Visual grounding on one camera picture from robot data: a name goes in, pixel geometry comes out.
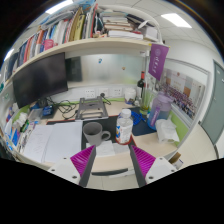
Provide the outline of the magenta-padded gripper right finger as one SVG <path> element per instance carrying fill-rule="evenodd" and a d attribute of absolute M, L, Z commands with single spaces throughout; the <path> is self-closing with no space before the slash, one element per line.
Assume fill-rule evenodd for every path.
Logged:
<path fill-rule="evenodd" d="M 130 147 L 130 156 L 134 166 L 137 183 L 140 187 L 177 171 L 177 169 L 164 157 L 156 158 L 134 145 Z"/>

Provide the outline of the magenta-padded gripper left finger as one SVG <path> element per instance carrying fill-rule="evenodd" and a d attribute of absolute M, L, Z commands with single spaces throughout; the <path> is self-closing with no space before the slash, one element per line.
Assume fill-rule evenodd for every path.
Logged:
<path fill-rule="evenodd" d="M 72 157 L 63 158 L 48 171 L 65 180 L 86 187 L 96 157 L 96 146 L 90 146 Z"/>

